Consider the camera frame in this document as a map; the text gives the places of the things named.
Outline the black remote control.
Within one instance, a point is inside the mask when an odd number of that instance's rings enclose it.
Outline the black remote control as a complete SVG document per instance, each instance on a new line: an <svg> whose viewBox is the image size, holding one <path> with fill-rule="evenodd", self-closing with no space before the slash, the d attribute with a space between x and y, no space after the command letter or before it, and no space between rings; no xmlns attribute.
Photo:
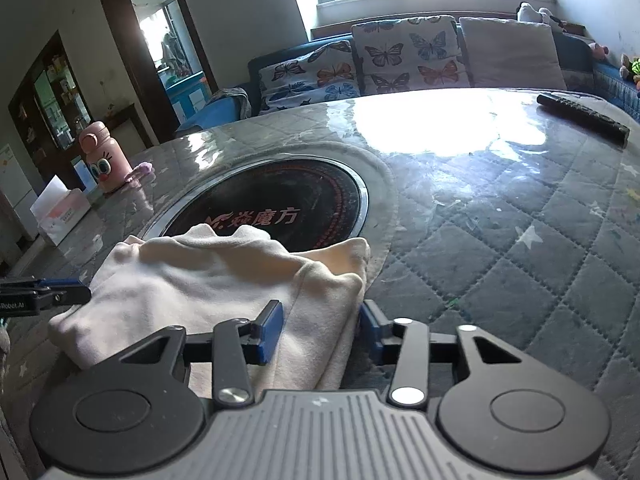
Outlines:
<svg viewBox="0 0 640 480"><path fill-rule="evenodd" d="M627 145L630 135L630 129L627 126L584 104L549 92L540 92L537 103L550 113L592 130L617 145Z"/></svg>

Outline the right butterfly cushion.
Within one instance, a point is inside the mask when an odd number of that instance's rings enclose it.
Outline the right butterfly cushion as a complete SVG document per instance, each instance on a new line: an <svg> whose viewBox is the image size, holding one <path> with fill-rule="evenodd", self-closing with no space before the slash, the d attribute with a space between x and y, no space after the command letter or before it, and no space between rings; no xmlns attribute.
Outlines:
<svg viewBox="0 0 640 480"><path fill-rule="evenodd" d="M352 41L367 96L471 85L457 23L449 15L358 24Z"/></svg>

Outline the white plush toy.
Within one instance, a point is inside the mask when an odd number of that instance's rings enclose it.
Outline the white plush toy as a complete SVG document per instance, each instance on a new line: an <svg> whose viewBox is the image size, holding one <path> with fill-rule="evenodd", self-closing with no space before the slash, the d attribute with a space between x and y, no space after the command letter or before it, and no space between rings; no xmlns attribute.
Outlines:
<svg viewBox="0 0 640 480"><path fill-rule="evenodd" d="M549 26L558 22L549 9L542 6L540 9L536 10L530 3L525 1L518 5L518 10L516 10L516 19L519 22L544 23Z"/></svg>

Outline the pink cartoon water bottle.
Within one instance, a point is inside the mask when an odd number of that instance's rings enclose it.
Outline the pink cartoon water bottle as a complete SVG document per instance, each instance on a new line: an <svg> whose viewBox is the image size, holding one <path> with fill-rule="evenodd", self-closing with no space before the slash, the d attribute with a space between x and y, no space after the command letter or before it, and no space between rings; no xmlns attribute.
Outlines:
<svg viewBox="0 0 640 480"><path fill-rule="evenodd" d="M81 151L93 177L105 194L121 188L132 171L119 143L103 122L93 122L78 136Z"/></svg>

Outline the cream sweatshirt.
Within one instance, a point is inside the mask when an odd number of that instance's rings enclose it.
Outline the cream sweatshirt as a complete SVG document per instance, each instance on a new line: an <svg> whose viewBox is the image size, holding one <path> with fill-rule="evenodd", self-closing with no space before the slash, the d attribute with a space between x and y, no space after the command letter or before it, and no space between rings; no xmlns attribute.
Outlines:
<svg viewBox="0 0 640 480"><path fill-rule="evenodd" d="M49 338L85 370L163 327L208 333L278 300L284 327L272 360L250 371L255 391L334 390L352 350L369 258L361 237L289 252L254 226L230 236L205 223L174 237L130 236L96 272L88 304L50 319Z"/></svg>

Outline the colourful plush toy pile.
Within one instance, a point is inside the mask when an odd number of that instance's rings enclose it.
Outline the colourful plush toy pile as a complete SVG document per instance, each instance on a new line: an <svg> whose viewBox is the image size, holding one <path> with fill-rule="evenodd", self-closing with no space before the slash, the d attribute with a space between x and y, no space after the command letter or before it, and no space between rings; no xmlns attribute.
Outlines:
<svg viewBox="0 0 640 480"><path fill-rule="evenodd" d="M620 78L632 82L637 89L640 89L640 58L629 56L623 53L620 56Z"/></svg>

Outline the white refrigerator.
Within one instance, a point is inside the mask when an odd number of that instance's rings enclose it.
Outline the white refrigerator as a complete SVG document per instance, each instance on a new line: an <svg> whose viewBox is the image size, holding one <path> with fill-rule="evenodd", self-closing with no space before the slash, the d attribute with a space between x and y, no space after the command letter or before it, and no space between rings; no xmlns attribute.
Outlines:
<svg viewBox="0 0 640 480"><path fill-rule="evenodd" d="M37 194L30 185L9 144L2 146L0 160L1 194L9 203L14 217L20 224L25 236L29 240L34 240L38 236L38 224L30 208L35 203Z"/></svg>

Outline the grey blanket on sofa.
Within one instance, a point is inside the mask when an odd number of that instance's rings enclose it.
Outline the grey blanket on sofa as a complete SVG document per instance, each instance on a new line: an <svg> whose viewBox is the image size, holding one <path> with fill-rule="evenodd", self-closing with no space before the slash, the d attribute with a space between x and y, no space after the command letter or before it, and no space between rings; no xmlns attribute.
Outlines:
<svg viewBox="0 0 640 480"><path fill-rule="evenodd" d="M215 122L220 124L253 116L250 96L242 87L223 88L216 91L207 102L205 110Z"/></svg>

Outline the blue sofa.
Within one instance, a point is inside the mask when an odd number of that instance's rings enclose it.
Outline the blue sofa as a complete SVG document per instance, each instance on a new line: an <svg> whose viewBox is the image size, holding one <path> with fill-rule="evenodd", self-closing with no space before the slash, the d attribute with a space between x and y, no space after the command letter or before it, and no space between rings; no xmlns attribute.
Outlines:
<svg viewBox="0 0 640 480"><path fill-rule="evenodd" d="M607 53L542 23L449 15L370 21L348 35L254 58L247 84L218 91L176 133L309 104L468 87L592 93L637 118L637 85Z"/></svg>

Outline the butterfly cushion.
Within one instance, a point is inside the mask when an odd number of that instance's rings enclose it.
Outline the butterfly cushion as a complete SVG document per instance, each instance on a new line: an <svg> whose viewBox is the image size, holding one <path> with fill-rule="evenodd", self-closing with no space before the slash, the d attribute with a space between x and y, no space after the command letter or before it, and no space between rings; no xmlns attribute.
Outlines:
<svg viewBox="0 0 640 480"><path fill-rule="evenodd" d="M360 96L352 43L337 40L258 70L259 114Z"/></svg>
<svg viewBox="0 0 640 480"><path fill-rule="evenodd" d="M457 23L449 15L358 24L352 41L367 96L471 85Z"/></svg>

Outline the dark wooden display cabinet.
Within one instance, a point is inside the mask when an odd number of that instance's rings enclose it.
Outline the dark wooden display cabinet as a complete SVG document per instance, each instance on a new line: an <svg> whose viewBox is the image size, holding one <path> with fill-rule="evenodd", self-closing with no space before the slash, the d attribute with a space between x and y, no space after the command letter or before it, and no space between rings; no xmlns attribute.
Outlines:
<svg viewBox="0 0 640 480"><path fill-rule="evenodd" d="M145 148L145 132L134 104L106 99L106 111L90 112L61 36L54 34L29 67L9 113L32 162L46 182L59 177L70 188L84 188L74 161L81 156L77 137L92 122L107 125L125 154Z"/></svg>

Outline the plain grey cushion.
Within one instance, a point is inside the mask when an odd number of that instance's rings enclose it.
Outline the plain grey cushion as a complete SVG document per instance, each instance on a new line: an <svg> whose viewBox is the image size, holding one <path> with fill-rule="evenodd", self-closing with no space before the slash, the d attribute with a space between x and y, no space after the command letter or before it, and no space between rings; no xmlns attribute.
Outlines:
<svg viewBox="0 0 640 480"><path fill-rule="evenodd" d="M552 29L542 23L460 18L474 84L565 90Z"/></svg>

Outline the black induction cooktop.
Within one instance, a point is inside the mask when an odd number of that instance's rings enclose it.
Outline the black induction cooktop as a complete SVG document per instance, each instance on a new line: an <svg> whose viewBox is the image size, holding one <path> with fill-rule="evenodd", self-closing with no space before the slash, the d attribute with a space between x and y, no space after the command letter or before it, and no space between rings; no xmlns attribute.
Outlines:
<svg viewBox="0 0 640 480"><path fill-rule="evenodd" d="M368 209L367 185L344 162L312 155L268 158L192 186L141 237L176 236L201 223L219 236L254 226L290 252L306 252L359 235Z"/></svg>

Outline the white pink tissue box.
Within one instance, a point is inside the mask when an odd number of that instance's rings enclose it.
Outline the white pink tissue box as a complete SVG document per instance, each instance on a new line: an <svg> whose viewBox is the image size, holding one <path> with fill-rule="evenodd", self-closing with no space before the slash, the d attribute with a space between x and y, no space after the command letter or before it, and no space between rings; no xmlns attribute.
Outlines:
<svg viewBox="0 0 640 480"><path fill-rule="evenodd" d="M30 206L38 232L50 245L58 246L90 209L88 198L79 188L66 188L54 176Z"/></svg>

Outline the blue cabinet in doorway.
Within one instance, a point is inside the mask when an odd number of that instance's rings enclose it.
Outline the blue cabinet in doorway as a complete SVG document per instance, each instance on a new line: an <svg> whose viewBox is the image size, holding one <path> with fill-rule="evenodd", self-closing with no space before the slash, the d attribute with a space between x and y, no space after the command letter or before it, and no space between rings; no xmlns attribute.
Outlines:
<svg viewBox="0 0 640 480"><path fill-rule="evenodd" d="M202 110L210 99L208 81L203 72L176 80L165 91L179 124Z"/></svg>

